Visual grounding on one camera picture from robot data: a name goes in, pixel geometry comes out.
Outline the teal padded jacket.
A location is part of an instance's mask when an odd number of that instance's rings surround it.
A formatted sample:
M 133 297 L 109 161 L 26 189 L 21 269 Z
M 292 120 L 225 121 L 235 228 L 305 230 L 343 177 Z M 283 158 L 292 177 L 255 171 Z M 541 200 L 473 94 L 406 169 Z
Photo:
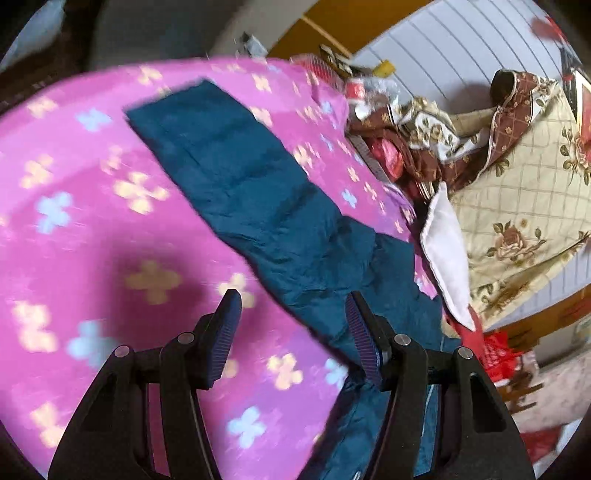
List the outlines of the teal padded jacket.
M 349 479 L 365 470 L 388 397 L 363 378 L 346 323 L 346 295 L 423 347 L 450 351 L 439 297 L 415 281 L 415 250 L 338 206 L 280 140 L 235 98 L 201 82 L 131 109 L 128 121 L 215 235 L 245 257 L 264 289 L 349 365 L 304 479 Z

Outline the red shopping bag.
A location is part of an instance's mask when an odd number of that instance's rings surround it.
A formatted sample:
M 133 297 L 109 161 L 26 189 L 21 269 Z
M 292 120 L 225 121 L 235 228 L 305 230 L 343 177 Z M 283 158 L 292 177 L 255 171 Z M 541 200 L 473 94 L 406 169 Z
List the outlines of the red shopping bag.
M 521 353 L 509 346 L 504 331 L 484 336 L 484 369 L 493 383 L 510 381 L 521 366 Z

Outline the red cushion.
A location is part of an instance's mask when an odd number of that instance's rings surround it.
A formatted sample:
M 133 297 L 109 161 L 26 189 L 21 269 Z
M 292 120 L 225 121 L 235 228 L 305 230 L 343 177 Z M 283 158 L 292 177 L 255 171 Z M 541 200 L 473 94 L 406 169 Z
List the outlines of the red cushion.
M 446 312 L 444 315 L 445 325 L 442 330 L 450 338 L 459 338 L 461 340 L 461 345 L 470 348 L 477 359 L 480 362 L 483 362 L 485 342 L 482 322 L 477 312 L 472 307 L 468 308 L 468 312 L 475 324 L 474 331 L 460 324 L 449 312 Z

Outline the pink floral bed sheet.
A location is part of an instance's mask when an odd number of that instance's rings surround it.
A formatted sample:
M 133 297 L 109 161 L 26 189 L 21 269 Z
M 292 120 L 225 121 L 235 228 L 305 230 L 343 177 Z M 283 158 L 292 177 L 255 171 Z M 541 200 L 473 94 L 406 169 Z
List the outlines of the pink floral bed sheet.
M 130 128 L 127 109 L 202 80 L 242 103 L 343 214 L 409 240 L 414 209 L 345 135 L 346 100 L 303 67 L 216 58 L 122 66 L 49 87 L 1 120 L 1 420 L 46 476 L 112 351 L 190 330 L 228 289 L 243 313 L 199 396 L 225 479 L 359 479 L 373 450 L 321 457 L 344 361 L 264 291 Z

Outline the white pillow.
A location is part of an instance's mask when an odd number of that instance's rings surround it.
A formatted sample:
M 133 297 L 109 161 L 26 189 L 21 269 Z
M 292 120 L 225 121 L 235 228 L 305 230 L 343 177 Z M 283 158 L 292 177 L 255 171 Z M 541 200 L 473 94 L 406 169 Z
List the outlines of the white pillow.
M 420 242 L 452 317 L 463 327 L 476 332 L 477 327 L 469 309 L 467 249 L 445 182 L 439 183 L 429 203 Z

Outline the cream floral quilt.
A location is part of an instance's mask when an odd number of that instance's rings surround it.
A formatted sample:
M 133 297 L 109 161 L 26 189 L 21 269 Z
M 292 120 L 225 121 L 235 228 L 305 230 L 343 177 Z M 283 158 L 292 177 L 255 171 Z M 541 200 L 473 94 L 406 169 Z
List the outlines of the cream floral quilt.
M 590 238 L 590 159 L 560 85 L 535 77 L 497 112 L 489 166 L 451 195 L 484 328 L 545 288 Z

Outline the brown patterned blanket pile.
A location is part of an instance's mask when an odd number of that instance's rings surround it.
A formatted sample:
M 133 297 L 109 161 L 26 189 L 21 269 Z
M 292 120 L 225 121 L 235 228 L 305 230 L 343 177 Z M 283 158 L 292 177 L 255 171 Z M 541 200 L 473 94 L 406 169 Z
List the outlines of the brown patterned blanket pile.
M 457 192 L 488 169 L 502 175 L 510 165 L 507 155 L 562 92 L 556 80 L 499 70 L 488 109 L 450 115 L 436 102 L 417 96 L 353 121 L 349 131 L 391 142 L 402 156 L 403 172 L 419 189 L 443 181 L 450 192 Z

